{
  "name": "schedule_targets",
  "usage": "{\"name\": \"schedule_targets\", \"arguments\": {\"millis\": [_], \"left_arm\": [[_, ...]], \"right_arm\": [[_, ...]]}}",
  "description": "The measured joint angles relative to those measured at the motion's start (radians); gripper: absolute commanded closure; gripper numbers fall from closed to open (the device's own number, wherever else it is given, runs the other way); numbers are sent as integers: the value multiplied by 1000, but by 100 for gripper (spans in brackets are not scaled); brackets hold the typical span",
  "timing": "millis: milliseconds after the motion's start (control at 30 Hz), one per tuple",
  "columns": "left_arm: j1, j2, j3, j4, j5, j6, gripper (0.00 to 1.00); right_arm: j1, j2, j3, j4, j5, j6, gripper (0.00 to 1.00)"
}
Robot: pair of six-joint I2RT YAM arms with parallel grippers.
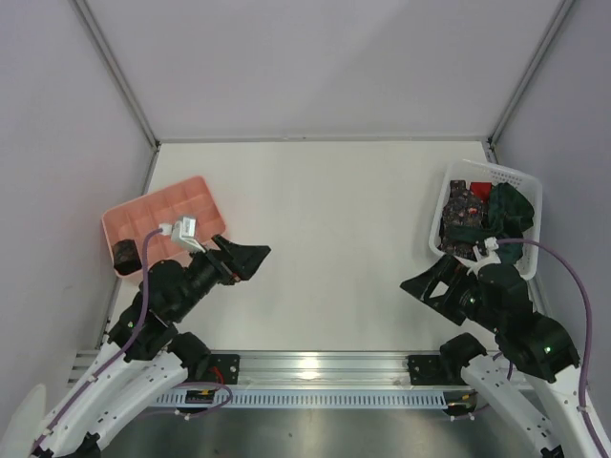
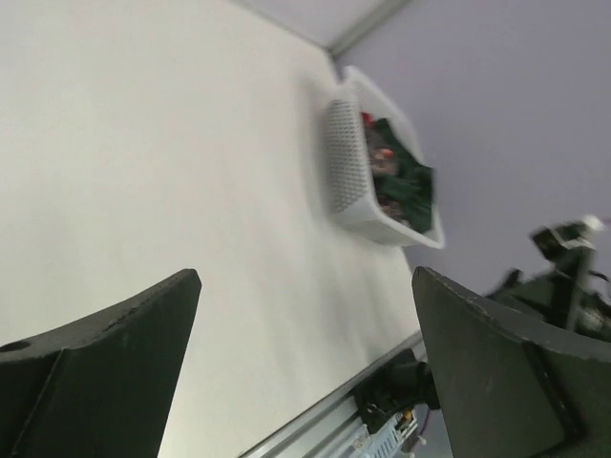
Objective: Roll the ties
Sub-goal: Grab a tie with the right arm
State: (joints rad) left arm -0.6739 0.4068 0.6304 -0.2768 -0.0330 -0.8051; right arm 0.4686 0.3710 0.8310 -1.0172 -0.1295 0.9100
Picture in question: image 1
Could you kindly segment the dark green tie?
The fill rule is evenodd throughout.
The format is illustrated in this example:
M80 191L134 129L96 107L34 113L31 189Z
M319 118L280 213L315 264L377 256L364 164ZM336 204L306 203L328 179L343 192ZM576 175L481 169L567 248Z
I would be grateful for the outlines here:
M450 226L448 228L450 237L461 241L472 241L475 247L479 242L490 237L521 239L534 225L534 207L509 183L493 185L486 203L488 204L487 224L483 229Z

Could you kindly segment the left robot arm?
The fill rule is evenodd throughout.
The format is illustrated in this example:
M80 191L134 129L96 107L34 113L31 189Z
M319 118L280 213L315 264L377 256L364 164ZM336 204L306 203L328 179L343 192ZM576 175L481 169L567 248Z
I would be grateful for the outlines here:
M161 260L144 267L132 304L69 394L42 422L33 457L97 457L160 395L184 382L212 387L211 350L180 323L211 290L249 281L271 249L221 235L201 244L183 266Z

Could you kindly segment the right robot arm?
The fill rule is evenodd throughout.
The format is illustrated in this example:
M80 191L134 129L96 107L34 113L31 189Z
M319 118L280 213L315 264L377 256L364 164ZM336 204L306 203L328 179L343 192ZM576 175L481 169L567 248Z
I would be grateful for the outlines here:
M534 310L527 283L512 265L469 268L445 256L400 287L447 320L472 321L494 335L500 353L525 376L542 409L504 378L470 333L441 345L441 366L473 388L535 456L609 456L610 439L580 381L584 358L559 322Z

